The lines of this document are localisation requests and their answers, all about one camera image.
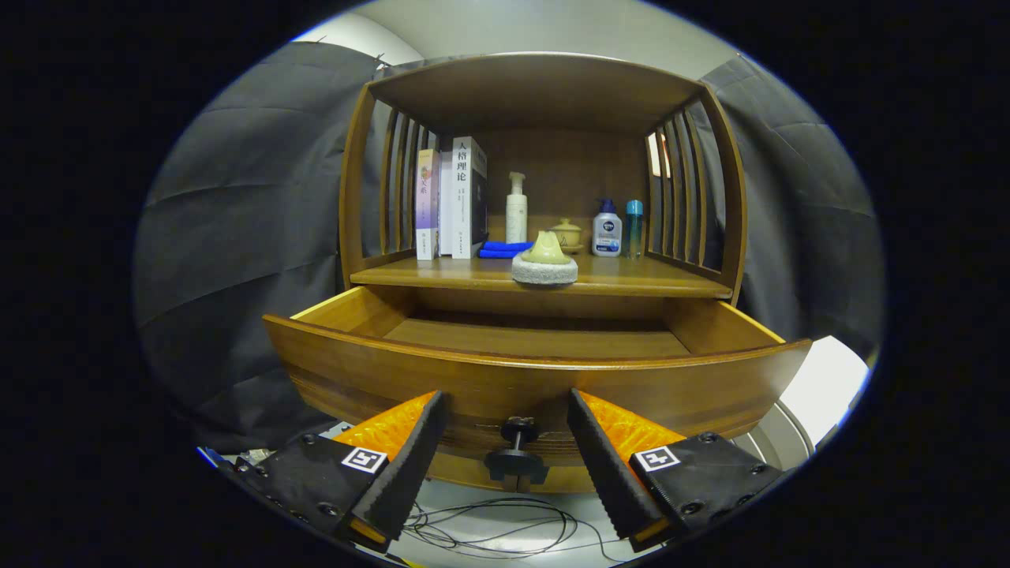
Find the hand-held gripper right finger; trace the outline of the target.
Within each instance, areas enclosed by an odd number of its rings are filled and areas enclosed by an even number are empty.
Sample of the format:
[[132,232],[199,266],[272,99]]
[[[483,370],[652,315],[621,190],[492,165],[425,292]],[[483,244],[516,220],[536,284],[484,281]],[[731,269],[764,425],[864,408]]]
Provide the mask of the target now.
[[634,552],[717,525],[783,471],[715,434],[680,435],[570,389],[567,424],[604,510]]

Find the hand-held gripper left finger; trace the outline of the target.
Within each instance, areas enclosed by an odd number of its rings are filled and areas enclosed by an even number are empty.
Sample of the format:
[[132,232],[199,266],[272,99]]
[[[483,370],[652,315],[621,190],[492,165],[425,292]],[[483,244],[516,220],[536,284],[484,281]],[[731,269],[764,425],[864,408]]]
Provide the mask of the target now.
[[440,390],[335,438],[301,435],[266,459],[230,463],[230,481],[329,540],[388,551],[399,539],[447,425]]

